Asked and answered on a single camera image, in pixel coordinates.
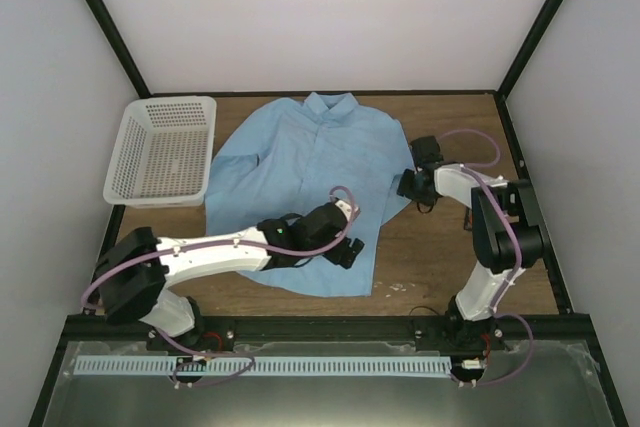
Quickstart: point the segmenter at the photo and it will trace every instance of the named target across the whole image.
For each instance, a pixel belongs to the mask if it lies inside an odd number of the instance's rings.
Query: light blue shirt
[[[353,95],[278,99],[251,114],[213,159],[207,233],[235,232],[291,212],[306,215],[328,201],[332,187],[344,185],[360,207],[348,237],[365,243],[351,269],[316,257],[300,268],[242,274],[307,295],[370,295],[380,226],[408,204],[396,188],[411,168],[400,122],[359,105]]]

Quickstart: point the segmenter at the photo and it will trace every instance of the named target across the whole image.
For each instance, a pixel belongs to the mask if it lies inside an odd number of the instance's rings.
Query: wooden board
[[[216,151],[251,112],[270,100],[218,99]],[[371,96],[359,101],[400,120],[408,140],[463,127],[482,130],[497,140],[503,153],[501,162],[486,172],[516,178],[490,95]],[[443,140],[442,149],[445,158],[466,162],[487,162],[494,155],[485,139],[470,134]],[[235,273],[185,282],[174,291],[194,297],[206,315],[405,315],[417,305],[444,312],[475,265],[471,234],[462,229],[463,217],[463,206],[441,199],[430,214],[420,214],[411,204],[384,225],[369,297],[309,297],[263,286]],[[151,226],[157,236],[202,236],[204,207],[127,209],[120,236],[144,225]],[[518,280],[503,299],[501,311],[557,313],[542,263]]]

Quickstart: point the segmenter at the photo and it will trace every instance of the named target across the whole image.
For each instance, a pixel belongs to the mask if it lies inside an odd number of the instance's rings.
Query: white plastic basket
[[[110,204],[200,205],[213,155],[211,97],[136,100],[127,106],[104,184]]]

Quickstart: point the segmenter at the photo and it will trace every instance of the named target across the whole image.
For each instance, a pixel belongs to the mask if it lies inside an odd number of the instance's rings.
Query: white cable track
[[[79,355],[73,375],[171,375],[178,360],[190,357]],[[225,376],[248,359],[217,358],[206,365],[188,365],[180,376]],[[449,357],[257,357],[243,376],[253,377],[429,377],[448,378]]]

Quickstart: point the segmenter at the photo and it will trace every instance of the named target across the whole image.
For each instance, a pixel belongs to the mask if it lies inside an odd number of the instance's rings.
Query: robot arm
[[[476,265],[465,287],[449,305],[452,323],[490,319],[497,305],[517,277],[542,257],[549,236],[542,214],[527,180],[509,182],[470,171],[462,164],[444,161],[434,137],[422,137],[411,143],[417,171],[405,171],[398,194],[433,208],[438,198],[450,197],[471,209],[473,248]],[[482,182],[497,203],[496,211]],[[514,245],[504,225],[508,223],[518,245]],[[517,252],[521,254],[516,265]]]
[[[134,230],[98,260],[104,276],[122,263],[154,257],[113,275],[99,286],[107,323],[142,321],[171,337],[198,330],[198,309],[170,287],[223,272],[295,268],[300,260],[322,254],[348,269],[364,247],[359,239],[337,237],[359,213],[356,205],[333,199],[306,216],[268,219],[232,234],[196,239],[156,238],[151,228]]]

